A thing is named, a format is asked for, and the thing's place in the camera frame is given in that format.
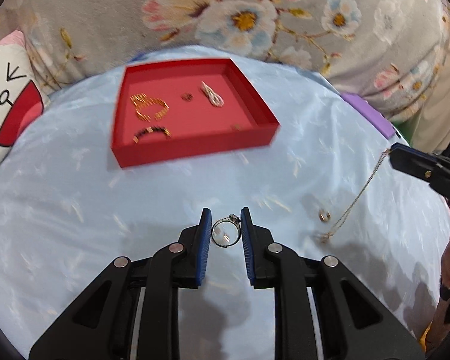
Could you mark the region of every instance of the yellow flower center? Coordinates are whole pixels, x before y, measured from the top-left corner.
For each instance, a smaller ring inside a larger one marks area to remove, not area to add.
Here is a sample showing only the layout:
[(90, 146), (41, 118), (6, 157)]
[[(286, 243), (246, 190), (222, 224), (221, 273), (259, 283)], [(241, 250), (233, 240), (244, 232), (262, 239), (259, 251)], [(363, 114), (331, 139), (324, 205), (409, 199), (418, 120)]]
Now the yellow flower center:
[(337, 27), (343, 27), (346, 25), (347, 21), (345, 20), (345, 16), (341, 13), (337, 13), (334, 17), (334, 25)]
[(422, 87), (422, 81), (415, 81), (415, 83), (412, 85), (412, 89), (414, 91), (418, 91)]
[(257, 23), (257, 14), (250, 11), (238, 12), (232, 16), (232, 21), (233, 25), (240, 31), (250, 31), (253, 30)]

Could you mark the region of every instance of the gray floral fabric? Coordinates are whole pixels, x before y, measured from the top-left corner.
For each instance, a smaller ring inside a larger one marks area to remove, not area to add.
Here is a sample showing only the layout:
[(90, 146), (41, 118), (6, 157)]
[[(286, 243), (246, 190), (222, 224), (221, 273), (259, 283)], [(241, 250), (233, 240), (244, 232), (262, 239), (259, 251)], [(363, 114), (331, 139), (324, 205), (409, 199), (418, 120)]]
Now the gray floral fabric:
[(0, 35), (19, 25), (53, 92), (139, 51), (202, 44), (319, 71), (393, 122), (440, 78), (447, 0), (6, 0)]

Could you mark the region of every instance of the white pillow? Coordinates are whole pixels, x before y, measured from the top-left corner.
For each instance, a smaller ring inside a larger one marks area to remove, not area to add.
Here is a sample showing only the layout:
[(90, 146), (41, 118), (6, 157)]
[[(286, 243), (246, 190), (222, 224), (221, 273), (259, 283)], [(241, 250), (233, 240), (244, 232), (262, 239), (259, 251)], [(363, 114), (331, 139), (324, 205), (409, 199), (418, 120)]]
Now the white pillow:
[(21, 31), (0, 41), (0, 162), (50, 100), (35, 81)]

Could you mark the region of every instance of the red box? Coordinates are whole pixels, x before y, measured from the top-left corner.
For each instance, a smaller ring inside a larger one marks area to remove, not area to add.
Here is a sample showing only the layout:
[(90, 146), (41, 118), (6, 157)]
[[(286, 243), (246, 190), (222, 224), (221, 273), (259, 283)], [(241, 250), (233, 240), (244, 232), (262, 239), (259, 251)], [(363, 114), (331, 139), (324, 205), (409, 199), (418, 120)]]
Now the red box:
[[(223, 98), (214, 107), (200, 86), (205, 82)], [(132, 95), (144, 93), (161, 98), (169, 106), (161, 120), (153, 115), (162, 109), (151, 105), (140, 111), (150, 122), (138, 119)], [(193, 99), (182, 99), (191, 93)], [(138, 143), (135, 134), (149, 126), (167, 128), (171, 138), (155, 132)], [(112, 151), (121, 167), (175, 158), (244, 149), (270, 144), (280, 124), (231, 59), (210, 58), (152, 62), (125, 69), (115, 109)]]

